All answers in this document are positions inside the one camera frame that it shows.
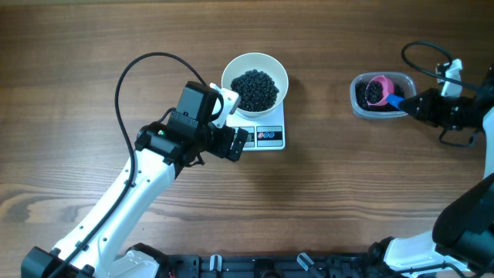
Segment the digital scale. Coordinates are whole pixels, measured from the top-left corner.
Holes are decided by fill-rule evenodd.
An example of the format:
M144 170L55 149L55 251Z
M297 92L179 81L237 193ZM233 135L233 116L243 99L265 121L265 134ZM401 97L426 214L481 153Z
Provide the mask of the digital scale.
M226 124L234 127L235 131L240 127L249 132L244 151L274 151L285 148L283 102L275 110L259 117L247 117L236 111L227 116Z

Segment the wooden table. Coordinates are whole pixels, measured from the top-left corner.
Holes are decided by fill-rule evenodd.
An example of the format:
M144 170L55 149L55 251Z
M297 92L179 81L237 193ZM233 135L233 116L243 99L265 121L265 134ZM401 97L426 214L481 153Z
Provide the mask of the wooden table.
M205 154L148 209L124 248L165 253L363 252L387 236L430 229L482 179L485 138L439 144L409 117L362 120L349 85L400 71L418 92L435 80L400 58L436 42L480 83L491 62L492 1L170 2L0 8L0 276L19 275L33 246L51 249L94 206L128 158L113 108L117 78L137 56L165 51L220 83L230 60L276 57L289 74L287 148L231 163ZM411 51L432 69L429 49ZM195 78L161 57L126 78L130 137L176 106ZM453 139L466 140L467 133Z

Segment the pink measuring cup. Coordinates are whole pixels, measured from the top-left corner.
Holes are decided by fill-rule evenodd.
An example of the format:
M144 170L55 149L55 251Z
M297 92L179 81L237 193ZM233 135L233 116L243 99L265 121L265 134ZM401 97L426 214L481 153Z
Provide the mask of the pink measuring cup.
M384 105L386 105L387 104L387 100L386 100L387 96L389 96L390 94L394 94L393 81L386 78L386 76L376 76L369 82L369 84L371 84L372 81L379 82L383 86L383 98L378 103L372 104L370 102L367 102L367 104L369 104L369 106L384 106Z

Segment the black cable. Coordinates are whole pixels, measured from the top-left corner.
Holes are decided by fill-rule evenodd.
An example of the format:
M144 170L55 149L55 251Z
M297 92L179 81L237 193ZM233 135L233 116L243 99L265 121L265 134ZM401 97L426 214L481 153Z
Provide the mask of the black cable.
M160 120L158 120L158 122L162 122L164 121L164 119L168 116L168 114L171 112L171 111L175 111L177 108L175 107L172 107L172 108L169 108L166 112L164 112L163 114L163 117L160 118Z
M491 263L489 265L487 265L486 267L484 267L483 269L481 269L480 271L478 271L476 274L474 274L473 276L466 276L465 274L463 274L463 272L457 267L455 266L454 264L452 263L447 263L447 262L443 262L441 264L436 264L436 265L432 265L432 266L424 266L424 267L418 267L418 268L410 268L408 270L400 270L400 271L396 271L394 272L393 274L391 275L388 275L388 276L382 276L380 278L391 278L393 276L396 276L398 274L403 274L403 273L416 273L416 272L421 272L421 271L426 271L426 270L439 270L439 269L445 269L445 268L450 268L452 269L453 271L456 272L456 274L458 274L458 276L460 278L480 278L482 275L486 274L486 272L490 271L493 267L494 267L494 259L491 261Z
M441 134L439 134L439 142L441 142L441 144L445 144L451 147L460 147L460 148L473 147L475 143L475 139L477 138L477 135L479 134L480 131L481 129L476 129L473 131L472 135L469 138L468 144L456 144L442 140L442 138L449 132L449 130L443 129Z
M403 61L405 63L407 63L407 65L411 66L414 70L417 70L417 71L419 71L421 73L425 73L425 74L427 74L429 76L438 78L440 80L448 81L448 82L454 83L456 85L463 86L463 87L468 88L470 90L474 90L474 91L476 91L478 93L485 93L484 89L482 89L482 88L480 88L480 87L478 87L476 85L473 85L471 83L465 83L465 82L454 80L454 79L451 79L451 78L448 78L448 77L445 77L445 76L440 76L440 75L438 75L436 73L433 73L432 71L428 71L428 70L426 70L424 68L421 68L420 66L417 66L416 64L414 64L413 62L411 62L407 58L407 56L405 55L405 52L411 46L429 46L429 47L431 47L433 49L436 49L436 50L438 50L439 52L441 52L442 54L444 54L446 56L446 58L449 61L449 65L452 64L452 57L451 57L451 55L445 49L443 49L442 47L440 47L438 45L435 45L432 42L422 42L422 41L410 42L406 46L404 46L403 49L401 50L401 58L403 59Z
M103 218L98 222L98 224L96 224L96 226L94 226L94 228L91 230L91 232L89 232L87 234L86 238L84 238L84 240L82 242L78 242L78 244L76 245L76 249L72 253L70 253L70 255L67 256L67 258L49 275L49 278L55 278L62 270L65 269L66 266L69 265L70 261L72 261L77 256L77 254L79 254L79 252L81 250L85 249L87 243L93 238L94 235L96 235L98 230L100 230L100 228L104 225L104 223L108 220L108 218L113 214L115 209L117 209L118 205L122 202L126 193L129 191L129 188L134 183L134 174L135 174L135 168L136 168L134 149L132 147L132 143L130 142L129 135L127 134L127 131L125 130L124 122L122 121L122 116L120 115L120 107L118 104L118 97L120 95L120 88L122 86L122 82L124 81L124 77L127 75L130 68L132 68L132 66L134 66L136 63L138 63L142 59L146 59L147 57L151 57L151 56L166 56L166 57L176 59L178 62L184 64L187 68L189 68L193 72L193 74L196 75L196 77L199 79L199 81L201 81L202 85L207 86L206 82L201 78L199 73L197 71L195 71L195 69L191 65L189 65L187 62L185 62L182 58L175 56L173 54L169 54L169 53L144 54L140 57L137 57L134 61L132 61L125 68L122 75L120 75L120 78L119 78L118 83L117 83L117 88L115 89L115 113L117 114L118 125L120 126L120 129L122 130L123 139L125 139L125 143L127 145L127 149L129 151L129 155L130 155L129 178L127 179L127 183L125 184L125 187L123 188L122 192L120 193L120 195L118 196L118 198L114 202L114 204L111 206L111 208L108 210L108 212L103 216Z

